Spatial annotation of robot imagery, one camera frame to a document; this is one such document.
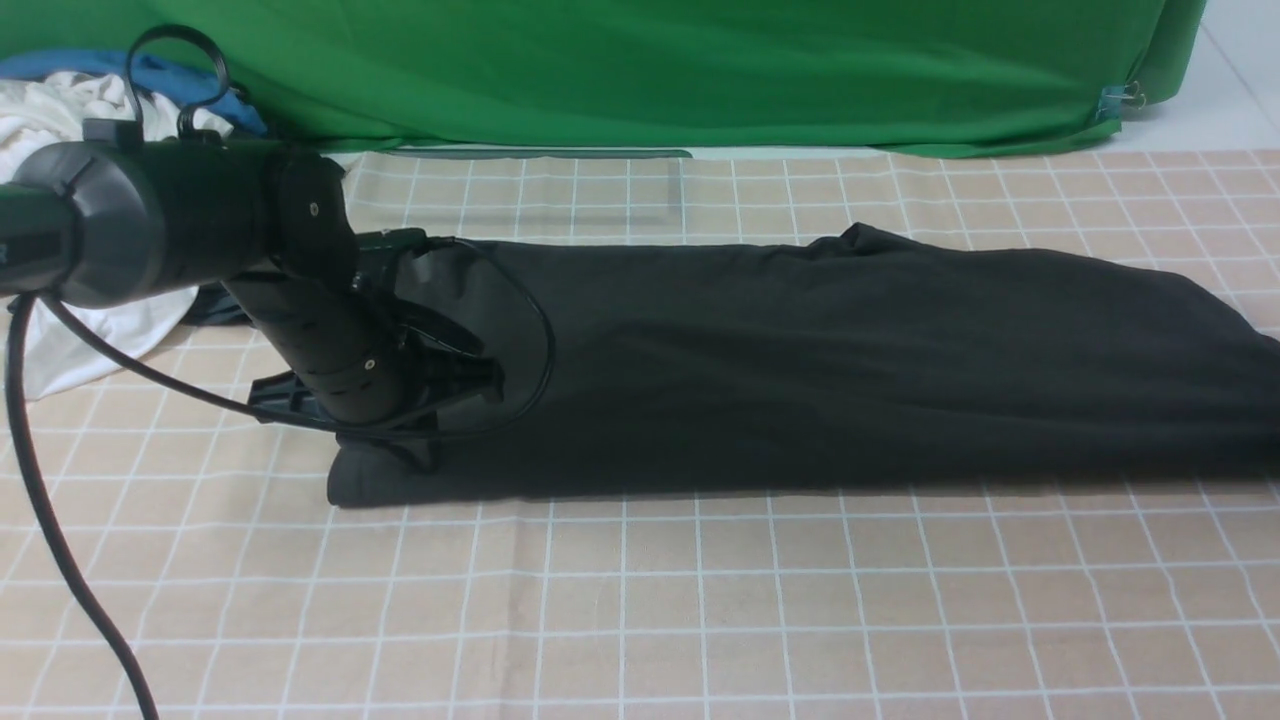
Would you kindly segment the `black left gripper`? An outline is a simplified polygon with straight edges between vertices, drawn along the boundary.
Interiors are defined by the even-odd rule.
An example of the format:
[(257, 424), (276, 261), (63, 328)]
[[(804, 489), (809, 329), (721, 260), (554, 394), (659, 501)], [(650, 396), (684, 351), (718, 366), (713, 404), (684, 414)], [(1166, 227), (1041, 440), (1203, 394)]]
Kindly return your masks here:
[(485, 343), (431, 307), (402, 300), (403, 336), (364, 296), (314, 281), (257, 272), (223, 284), (289, 368), (251, 384), (250, 415), (261, 423), (389, 427), (426, 396), (431, 406), (506, 398)]

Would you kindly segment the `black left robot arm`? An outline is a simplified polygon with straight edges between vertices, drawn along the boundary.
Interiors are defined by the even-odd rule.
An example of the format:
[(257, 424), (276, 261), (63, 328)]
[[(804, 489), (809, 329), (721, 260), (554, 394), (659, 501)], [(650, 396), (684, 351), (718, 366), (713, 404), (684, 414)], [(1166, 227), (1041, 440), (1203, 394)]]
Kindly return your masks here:
[(223, 284), (288, 369), (256, 407), (347, 427), (434, 428), (503, 396), (479, 337), (396, 295), (424, 232), (355, 232), (344, 170), (268, 141), (63, 142), (3, 186), (3, 293), (105, 309)]

